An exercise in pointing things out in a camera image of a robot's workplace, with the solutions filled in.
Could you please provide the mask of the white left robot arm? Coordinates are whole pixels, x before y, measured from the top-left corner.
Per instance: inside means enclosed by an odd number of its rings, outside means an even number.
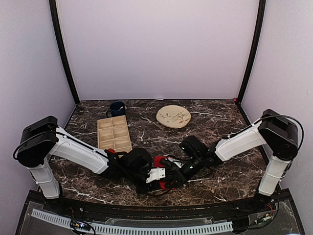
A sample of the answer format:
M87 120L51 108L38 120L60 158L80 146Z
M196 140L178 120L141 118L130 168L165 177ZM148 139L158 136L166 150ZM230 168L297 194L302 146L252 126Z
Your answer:
M47 116L24 128L13 158L25 166L41 188L50 206L66 213L69 203L61 196L61 186L49 165L49 157L57 156L83 166L103 178L125 178L137 193L148 193L172 183L175 172L170 167L153 167L152 157L143 148L129 153L95 148L67 133L54 116Z

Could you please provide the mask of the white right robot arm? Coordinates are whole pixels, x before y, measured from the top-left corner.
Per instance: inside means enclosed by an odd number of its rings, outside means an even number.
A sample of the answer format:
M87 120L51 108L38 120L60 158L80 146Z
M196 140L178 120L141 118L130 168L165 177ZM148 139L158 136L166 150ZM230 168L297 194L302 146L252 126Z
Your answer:
M166 171L164 187L178 188L203 167L221 165L250 149L268 145L272 156L259 183L258 195L250 200L249 205L253 212L261 212L268 205L268 197L274 193L277 184L297 156L303 140L304 128L297 119L267 109L250 126L209 146L195 136L186 137L179 146L190 159L181 167L174 166Z

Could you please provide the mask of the red santa sock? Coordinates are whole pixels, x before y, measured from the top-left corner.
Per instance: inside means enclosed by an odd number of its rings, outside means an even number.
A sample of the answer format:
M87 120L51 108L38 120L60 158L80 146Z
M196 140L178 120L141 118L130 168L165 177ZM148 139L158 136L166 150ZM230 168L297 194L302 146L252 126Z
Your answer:
M106 149L105 152L115 153L115 151L113 149Z

